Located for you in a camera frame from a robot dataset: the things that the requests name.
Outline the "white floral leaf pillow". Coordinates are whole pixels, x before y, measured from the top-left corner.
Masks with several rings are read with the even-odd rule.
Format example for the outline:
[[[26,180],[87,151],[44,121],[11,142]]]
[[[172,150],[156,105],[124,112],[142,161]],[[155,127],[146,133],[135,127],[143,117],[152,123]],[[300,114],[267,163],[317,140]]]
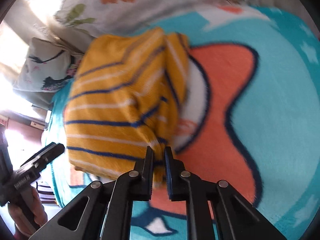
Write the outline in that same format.
[[[93,37],[125,35],[167,17],[198,12],[212,29],[237,19],[268,17],[251,5],[257,0],[63,0],[57,22]]]

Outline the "beige embroidered curtain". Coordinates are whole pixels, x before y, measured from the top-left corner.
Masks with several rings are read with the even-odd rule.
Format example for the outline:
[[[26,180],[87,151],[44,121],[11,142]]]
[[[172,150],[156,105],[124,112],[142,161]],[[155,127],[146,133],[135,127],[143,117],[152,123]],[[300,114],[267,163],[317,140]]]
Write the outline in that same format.
[[[79,36],[55,19],[63,0],[1,0],[1,79],[13,83],[37,37],[81,51]]]

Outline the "yellow striped knit sweater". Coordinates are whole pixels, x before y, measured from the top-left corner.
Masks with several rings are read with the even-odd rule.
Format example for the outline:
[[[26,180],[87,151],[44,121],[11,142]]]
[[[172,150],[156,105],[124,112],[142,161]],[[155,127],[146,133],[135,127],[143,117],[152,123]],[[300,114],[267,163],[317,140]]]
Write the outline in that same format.
[[[64,112],[69,162],[109,179],[154,152],[153,182],[165,181],[163,151],[186,98],[189,40],[156,27],[140,35],[102,35],[90,44]]]

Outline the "white girl print pillow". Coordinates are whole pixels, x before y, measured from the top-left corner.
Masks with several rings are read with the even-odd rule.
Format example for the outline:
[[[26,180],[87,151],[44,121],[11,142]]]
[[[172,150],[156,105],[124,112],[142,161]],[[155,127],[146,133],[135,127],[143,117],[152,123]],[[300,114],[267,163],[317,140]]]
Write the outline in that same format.
[[[33,37],[14,88],[27,92],[55,93],[76,74],[82,57],[82,53]]]

